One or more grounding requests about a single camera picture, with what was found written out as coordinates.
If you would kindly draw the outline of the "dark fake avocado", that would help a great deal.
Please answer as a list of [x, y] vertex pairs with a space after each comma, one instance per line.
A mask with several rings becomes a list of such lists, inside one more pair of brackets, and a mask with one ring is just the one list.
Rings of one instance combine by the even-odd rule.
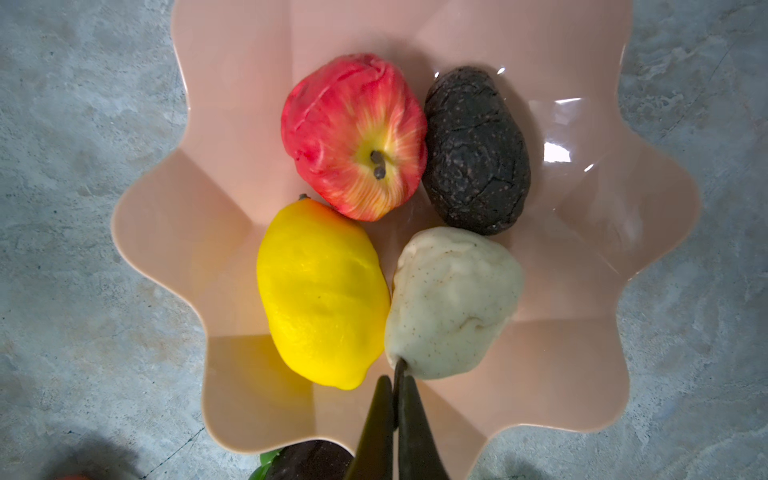
[[489, 74], [462, 66], [429, 89], [428, 160], [422, 184], [452, 227], [484, 236], [509, 229], [531, 187], [522, 131]]

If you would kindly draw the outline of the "green fake lime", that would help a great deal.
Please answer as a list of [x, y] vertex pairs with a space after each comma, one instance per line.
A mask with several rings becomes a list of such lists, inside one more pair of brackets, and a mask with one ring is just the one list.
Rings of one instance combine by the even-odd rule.
[[249, 480], [265, 480], [268, 476], [268, 472], [272, 466], [273, 461], [280, 455], [280, 453], [281, 449], [262, 453], [259, 456], [260, 465], [249, 476]]

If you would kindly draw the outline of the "beige fake pear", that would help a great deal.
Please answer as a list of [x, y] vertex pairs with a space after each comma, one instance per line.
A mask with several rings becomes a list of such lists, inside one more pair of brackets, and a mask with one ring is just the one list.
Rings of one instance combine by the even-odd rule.
[[390, 365], [437, 380], [477, 367], [512, 318], [524, 290], [520, 263], [474, 232], [434, 227], [405, 245], [386, 322]]

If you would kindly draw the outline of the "dark brown fake fig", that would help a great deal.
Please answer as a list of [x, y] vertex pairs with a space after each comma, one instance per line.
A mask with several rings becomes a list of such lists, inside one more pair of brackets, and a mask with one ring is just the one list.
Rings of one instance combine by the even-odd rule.
[[266, 479], [343, 479], [352, 460], [353, 455], [336, 443], [306, 441], [282, 448]]

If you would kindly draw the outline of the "red fake apple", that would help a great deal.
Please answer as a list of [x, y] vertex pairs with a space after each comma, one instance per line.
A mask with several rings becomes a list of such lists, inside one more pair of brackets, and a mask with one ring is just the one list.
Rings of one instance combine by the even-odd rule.
[[402, 72], [371, 53], [340, 56], [312, 72], [281, 115], [283, 145], [299, 175], [341, 214], [367, 222], [418, 189], [426, 133]]

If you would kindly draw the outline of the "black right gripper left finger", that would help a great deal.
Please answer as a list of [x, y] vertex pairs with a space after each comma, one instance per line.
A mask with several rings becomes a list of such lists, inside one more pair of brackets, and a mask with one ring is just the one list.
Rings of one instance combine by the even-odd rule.
[[392, 480], [395, 430], [393, 385], [381, 376], [374, 391], [357, 451], [345, 480]]

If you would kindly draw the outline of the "yellow fake lemon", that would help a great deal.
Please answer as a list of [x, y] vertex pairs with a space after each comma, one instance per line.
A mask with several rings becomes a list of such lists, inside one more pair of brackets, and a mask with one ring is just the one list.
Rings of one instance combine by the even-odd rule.
[[389, 288], [365, 230], [301, 196], [268, 226], [257, 280], [285, 364], [322, 386], [354, 390], [384, 350]]

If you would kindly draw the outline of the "pink scalloped fruit bowl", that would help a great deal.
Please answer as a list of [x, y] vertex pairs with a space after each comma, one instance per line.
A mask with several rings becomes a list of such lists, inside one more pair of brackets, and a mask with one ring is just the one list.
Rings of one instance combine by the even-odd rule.
[[518, 222], [498, 236], [526, 287], [474, 370], [419, 386], [448, 475], [469, 476], [503, 430], [595, 431], [629, 396], [616, 310], [628, 280], [693, 229], [692, 177], [622, 121], [628, 1], [179, 1], [171, 33], [187, 91], [178, 148], [112, 218], [136, 270], [186, 301], [207, 337], [202, 413], [222, 447], [262, 453], [310, 439], [355, 450], [385, 359], [356, 390], [290, 371], [270, 339], [256, 255], [267, 224], [307, 191], [280, 138], [294, 85], [372, 52], [424, 96], [462, 65], [486, 70], [530, 151]]

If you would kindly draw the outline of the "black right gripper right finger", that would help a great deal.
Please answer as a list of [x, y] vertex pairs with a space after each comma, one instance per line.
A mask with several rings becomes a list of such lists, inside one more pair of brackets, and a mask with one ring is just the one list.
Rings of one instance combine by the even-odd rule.
[[400, 381], [397, 412], [399, 479], [449, 480], [411, 376], [403, 376]]

